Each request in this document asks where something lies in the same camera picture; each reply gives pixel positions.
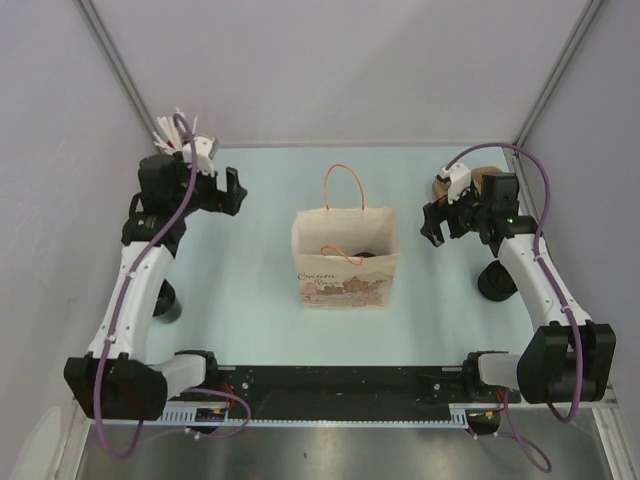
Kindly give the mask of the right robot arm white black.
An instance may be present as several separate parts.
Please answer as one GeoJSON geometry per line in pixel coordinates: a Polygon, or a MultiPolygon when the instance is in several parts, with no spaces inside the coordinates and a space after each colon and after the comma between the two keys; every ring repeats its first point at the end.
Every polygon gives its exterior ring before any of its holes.
{"type": "Polygon", "coordinates": [[[442,168],[433,182],[435,201],[423,208],[420,230],[434,246],[446,237],[478,235],[494,256],[478,277],[488,300],[520,295],[535,330],[520,354],[474,352],[461,376],[463,393],[484,401],[497,387],[518,391],[530,404],[596,402],[606,391],[616,346],[608,324],[597,324],[569,289],[537,236],[533,217],[519,209],[512,173],[462,165],[442,168]]]}

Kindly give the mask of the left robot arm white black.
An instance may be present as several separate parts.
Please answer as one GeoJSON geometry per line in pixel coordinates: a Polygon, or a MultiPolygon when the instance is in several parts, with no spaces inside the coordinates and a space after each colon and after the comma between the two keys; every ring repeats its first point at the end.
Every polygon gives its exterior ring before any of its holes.
{"type": "Polygon", "coordinates": [[[247,191],[236,169],[198,172],[181,153],[141,160],[140,190],[130,203],[122,228],[118,278],[104,319],[82,357],[67,359],[63,376],[91,419],[153,421],[166,403],[189,390],[197,398],[214,397],[221,387],[215,355],[181,350],[152,365],[147,340],[153,320],[177,320],[181,304],[167,274],[186,232],[188,215],[203,210],[235,216],[247,191]]]}

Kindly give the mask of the white paper takeout bag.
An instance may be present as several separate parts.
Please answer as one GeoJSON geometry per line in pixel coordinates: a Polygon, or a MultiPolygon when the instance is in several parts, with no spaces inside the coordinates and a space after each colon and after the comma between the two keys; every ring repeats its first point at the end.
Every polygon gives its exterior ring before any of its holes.
{"type": "Polygon", "coordinates": [[[324,206],[297,213],[291,250],[302,305],[307,309],[381,309],[388,306],[400,258],[398,219],[391,207],[367,205],[362,182],[345,164],[329,167],[323,182],[324,206]],[[329,180],[343,168],[354,177],[360,205],[330,205],[329,180]],[[375,258],[353,258],[368,251],[375,258]]]}

